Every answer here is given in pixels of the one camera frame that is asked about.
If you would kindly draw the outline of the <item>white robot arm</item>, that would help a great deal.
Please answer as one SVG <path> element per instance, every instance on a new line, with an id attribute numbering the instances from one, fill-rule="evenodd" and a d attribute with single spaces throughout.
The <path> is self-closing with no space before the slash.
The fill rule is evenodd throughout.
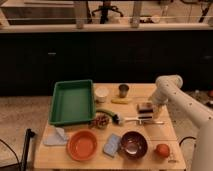
<path id="1" fill-rule="evenodd" d="M 213 171 L 213 110 L 181 90 L 183 79 L 179 75 L 159 76 L 155 84 L 152 103 L 160 107 L 171 100 L 199 129 L 191 171 Z"/>

